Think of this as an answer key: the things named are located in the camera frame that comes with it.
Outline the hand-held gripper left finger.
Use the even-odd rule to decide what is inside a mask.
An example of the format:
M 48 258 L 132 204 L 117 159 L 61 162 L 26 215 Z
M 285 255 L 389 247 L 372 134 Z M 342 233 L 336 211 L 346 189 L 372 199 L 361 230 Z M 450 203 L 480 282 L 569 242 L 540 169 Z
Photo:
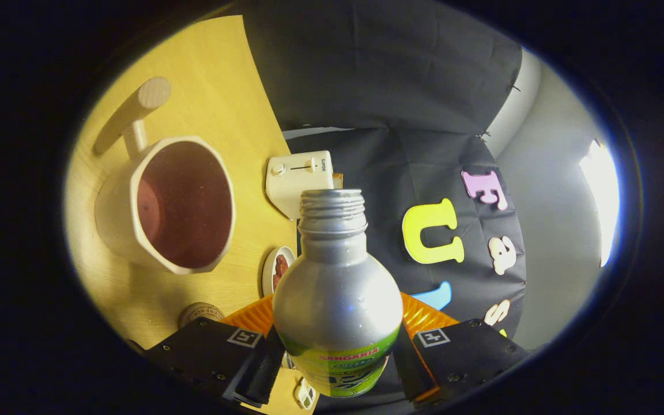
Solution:
M 285 353 L 272 295 L 220 321 L 197 317 L 150 348 L 132 339 L 127 344 L 177 383 L 255 408 L 269 403 Z

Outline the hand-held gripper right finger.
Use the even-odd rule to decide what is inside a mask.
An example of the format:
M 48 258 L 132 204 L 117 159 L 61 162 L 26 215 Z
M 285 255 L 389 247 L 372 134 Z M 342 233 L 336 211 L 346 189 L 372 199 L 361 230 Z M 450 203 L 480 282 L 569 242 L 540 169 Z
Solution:
M 416 409 L 473 397 L 531 355 L 484 320 L 459 322 L 411 295 L 401 298 L 393 360 L 404 396 Z

